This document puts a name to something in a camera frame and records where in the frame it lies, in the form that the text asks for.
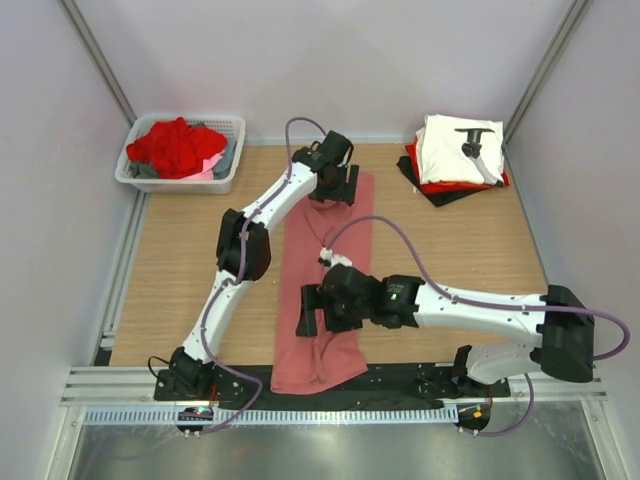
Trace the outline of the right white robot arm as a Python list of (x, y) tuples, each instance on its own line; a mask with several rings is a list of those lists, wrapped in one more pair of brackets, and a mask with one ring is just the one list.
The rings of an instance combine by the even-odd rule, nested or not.
[(378, 280), (337, 264), (321, 283), (302, 287), (296, 335), (316, 336), (318, 316), (332, 333), (370, 321), (387, 329), (453, 327), (505, 337), (494, 346), (457, 350), (450, 381), (464, 396), (533, 372), (570, 383), (593, 379), (594, 316), (564, 286), (551, 285), (542, 295), (502, 295), (431, 285), (407, 275)]

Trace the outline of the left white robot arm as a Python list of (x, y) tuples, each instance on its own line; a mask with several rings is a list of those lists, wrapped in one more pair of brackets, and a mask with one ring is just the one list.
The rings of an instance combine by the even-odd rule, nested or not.
[(211, 292), (168, 368), (159, 372), (156, 399), (199, 400), (211, 393), (217, 354), (232, 316), (249, 287), (269, 269), (271, 232), (305, 197), (352, 205), (358, 178), (358, 168), (349, 165), (353, 150), (345, 136), (329, 131), (322, 141), (290, 155), (287, 169), (258, 199), (224, 213)]

